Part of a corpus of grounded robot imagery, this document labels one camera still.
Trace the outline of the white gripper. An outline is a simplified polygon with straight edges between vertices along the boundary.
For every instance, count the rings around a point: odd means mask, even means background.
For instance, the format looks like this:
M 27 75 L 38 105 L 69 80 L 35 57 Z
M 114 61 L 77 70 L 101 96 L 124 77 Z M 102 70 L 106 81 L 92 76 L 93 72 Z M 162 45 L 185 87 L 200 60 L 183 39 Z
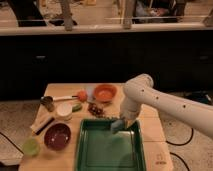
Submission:
M 124 127 L 129 128 L 139 116 L 141 105 L 130 99 L 124 99 L 120 106 L 120 118 L 124 121 Z

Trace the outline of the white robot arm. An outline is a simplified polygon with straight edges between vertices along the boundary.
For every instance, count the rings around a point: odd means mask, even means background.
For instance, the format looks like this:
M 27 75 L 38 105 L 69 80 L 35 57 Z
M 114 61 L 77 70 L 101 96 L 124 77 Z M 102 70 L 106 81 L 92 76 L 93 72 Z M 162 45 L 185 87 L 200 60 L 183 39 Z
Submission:
M 123 85 L 124 99 L 120 117 L 135 121 L 146 104 L 171 114 L 199 132 L 213 139 L 213 106 L 166 94 L 153 88 L 154 81 L 148 74 L 140 74 Z

